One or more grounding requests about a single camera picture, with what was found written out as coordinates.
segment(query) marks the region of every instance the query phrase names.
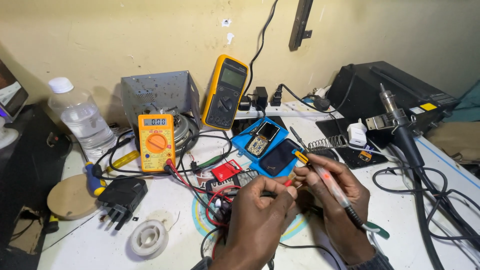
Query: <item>metal coil spring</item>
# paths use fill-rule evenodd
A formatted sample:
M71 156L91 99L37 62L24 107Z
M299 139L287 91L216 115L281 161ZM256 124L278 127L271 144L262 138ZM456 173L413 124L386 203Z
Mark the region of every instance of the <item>metal coil spring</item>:
M348 147L348 140L343 135L328 137L328 138L314 141L308 144L308 148L310 149L310 152L314 154L320 150L345 148L345 147Z

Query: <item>sleeve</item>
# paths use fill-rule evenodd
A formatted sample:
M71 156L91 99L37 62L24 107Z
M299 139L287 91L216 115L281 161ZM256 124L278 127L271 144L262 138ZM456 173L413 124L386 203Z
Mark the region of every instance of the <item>sleeve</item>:
M377 249L375 256L370 260L356 265L347 265L348 270L394 270L388 258Z
M199 261L191 270L208 270L208 267L212 264L212 258L206 256Z

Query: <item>white work table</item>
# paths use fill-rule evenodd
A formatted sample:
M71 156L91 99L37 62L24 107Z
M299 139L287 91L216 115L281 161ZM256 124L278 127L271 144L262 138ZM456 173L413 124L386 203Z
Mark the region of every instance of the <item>white work table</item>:
M288 128L293 126L305 142L312 142L324 138L322 132L315 125L315 121L324 117L283 117L283 122ZM221 132L210 133L222 136ZM292 134L288 137L296 141ZM456 189L480 203L480 180L456 164L447 155L437 149L423 137L416 140L420 153L425 160L425 167L441 170L448 178L448 188ZM216 138L200 138L191 150L195 161L203 163L223 151L221 146L227 142ZM134 144L119 149L114 160L134 150ZM238 157L232 153L228 160L235 159L244 169L248 167L246 157ZM184 164L189 168L191 157L184 156ZM63 179L83 173L84 161L78 146L73 148L68 156ZM126 170L139 170L140 161L131 162L122 167ZM380 169L397 167L398 163L388 162L362 169L353 170L353 173L371 193L369 205L369 221L378 224L390 233L386 240L376 236L380 247L388 256L395 269L432 269L422 237L420 235L415 208L415 200L410 193L391 194L379 189L372 182L372 175ZM427 171L430 179L441 189L442 179L434 173ZM189 174L192 183L196 182ZM391 189L405 189L400 175L381 174L378 182ZM121 230L115 231L114 227L106 230L107 222L100 222L105 210L99 209L94 214L77 221L60 221L60 230L48 234L44 243L39 270L63 269L190 269L200 259L200 244L206 232L207 223L195 221L195 195L188 187L179 184L172 177L146 178L148 193L146 194L133 216L138 221L125 223ZM461 216L476 230L480 232L480 213L469 208L464 200L451 201ZM431 209L428 200L425 200L427 209ZM440 213L435 219L453 232L454 227ZM129 246L129 236L133 230L147 219L163 221L169 231L169 242L163 253L151 260L143 260L135 255ZM338 254L329 244L327 236L320 229L319 220L314 217L298 217L287 231L288 235L282 238L287 245L312 245L322 244L332 251L339 261L341 268L345 265ZM430 229L439 235L444 235L434 224ZM433 239L437 253L445 269L475 269L475 265L466 258L466 255L452 241ZM205 254L211 255L213 244L207 240ZM336 269L333 259L325 252L317 249L288 249L278 247L275 256L275 269Z

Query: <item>orange multimeter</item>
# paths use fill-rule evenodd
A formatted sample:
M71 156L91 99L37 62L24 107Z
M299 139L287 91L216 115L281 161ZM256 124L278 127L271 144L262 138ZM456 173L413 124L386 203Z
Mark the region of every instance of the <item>orange multimeter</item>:
M139 115L138 133L142 171L162 172L168 159L175 165L173 115Z
M247 72L244 63L225 54L218 57L202 115L204 124L224 130L232 128Z

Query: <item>white spool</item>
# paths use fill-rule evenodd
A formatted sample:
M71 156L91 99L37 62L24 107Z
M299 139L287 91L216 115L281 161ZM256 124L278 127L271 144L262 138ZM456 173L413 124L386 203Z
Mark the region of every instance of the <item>white spool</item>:
M160 255L168 244L168 232L158 220L147 220L135 228L130 236L130 246L144 259Z

